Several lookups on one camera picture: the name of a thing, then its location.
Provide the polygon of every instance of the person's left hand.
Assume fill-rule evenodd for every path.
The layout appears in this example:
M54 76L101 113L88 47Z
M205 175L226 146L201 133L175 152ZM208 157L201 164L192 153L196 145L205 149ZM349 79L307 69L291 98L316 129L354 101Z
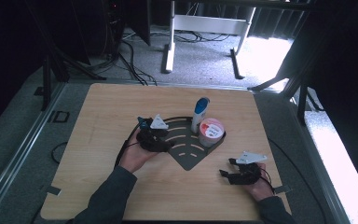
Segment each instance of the person's left hand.
M136 140L138 132L140 132L139 129L132 135L132 138L128 143L128 147L125 149L119 164L119 166L131 173L139 170L145 162L158 154L158 152L150 152L141 148L140 144L137 143L138 141Z

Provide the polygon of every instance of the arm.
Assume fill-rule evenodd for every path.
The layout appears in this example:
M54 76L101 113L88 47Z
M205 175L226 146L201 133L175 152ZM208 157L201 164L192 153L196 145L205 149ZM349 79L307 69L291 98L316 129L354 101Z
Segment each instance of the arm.
M137 133L133 134L119 166L92 194L88 207L75 217L73 223L121 223L127 200L137 180L132 173L158 154L141 148L136 141Z
M259 163L258 165L266 170L265 164ZM295 220L286 212L282 199L274 195L271 186L265 181L266 173L263 172L262 176L264 179L258 179L253 185L243 186L257 201L261 219L266 224L295 224Z

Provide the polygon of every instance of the hand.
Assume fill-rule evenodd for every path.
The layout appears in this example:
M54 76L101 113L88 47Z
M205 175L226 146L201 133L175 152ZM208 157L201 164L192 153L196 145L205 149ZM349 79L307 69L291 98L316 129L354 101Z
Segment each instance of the hand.
M119 164L119 166L131 173L139 170L146 161L158 154L158 152L150 152L141 148L140 144L137 143L138 141L136 140L136 134L138 134L139 131L139 129L136 130L132 135L132 138L128 143L128 147L125 149Z
M266 170L266 164L258 163L257 165L261 169ZM266 172L263 170L261 171L261 176L267 179ZM254 197L257 202L274 196L274 193L271 190L271 186L262 178L259 178L253 185L243 185L243 187Z

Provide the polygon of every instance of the dark sleeve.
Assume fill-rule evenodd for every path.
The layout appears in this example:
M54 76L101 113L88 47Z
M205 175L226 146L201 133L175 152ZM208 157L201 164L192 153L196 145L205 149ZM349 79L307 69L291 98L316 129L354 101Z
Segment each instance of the dark sleeve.
M88 207L79 213L72 223L121 223L137 178L117 166L89 199Z
M292 216L286 212L282 199L273 196L258 202L261 219L266 224L295 224Z

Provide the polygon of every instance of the wooden table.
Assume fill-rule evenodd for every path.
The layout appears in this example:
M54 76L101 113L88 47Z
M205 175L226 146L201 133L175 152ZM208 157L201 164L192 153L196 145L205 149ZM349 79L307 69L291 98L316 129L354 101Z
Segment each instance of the wooden table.
M160 153L135 173L136 186L127 203L126 220L256 220L257 206L240 186L231 186L219 169L244 150L266 154L274 187L281 180L272 157L254 96L248 91L179 87L93 84L51 186L41 216L69 219L86 208L91 194L112 172L117 154L137 124L137 117L163 119L192 116L195 103L207 96L207 118L225 126L225 141L190 171L168 153ZM281 195L286 209L289 206Z

